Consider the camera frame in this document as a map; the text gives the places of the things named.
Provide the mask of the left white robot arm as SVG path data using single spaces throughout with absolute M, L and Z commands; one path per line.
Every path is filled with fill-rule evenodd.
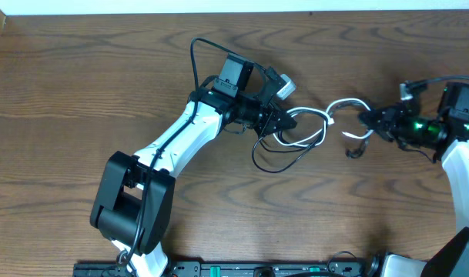
M 133 155 L 107 161 L 90 224 L 119 249 L 117 269 L 161 276 L 169 263 L 161 240 L 169 224 L 176 178 L 192 157 L 231 123 L 259 137 L 294 128 L 278 106 L 296 86 L 285 74 L 229 54 L 219 75 L 197 83 L 183 114 Z

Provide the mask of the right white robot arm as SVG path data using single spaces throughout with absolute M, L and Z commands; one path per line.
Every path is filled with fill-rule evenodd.
M 371 276 L 469 276 L 469 84 L 458 78 L 445 85 L 436 118 L 419 115 L 417 96 L 427 82 L 400 87 L 400 102 L 362 112 L 359 120 L 383 140 L 405 152 L 434 151 L 450 183 L 456 235 L 424 262 L 388 252 L 378 258 Z

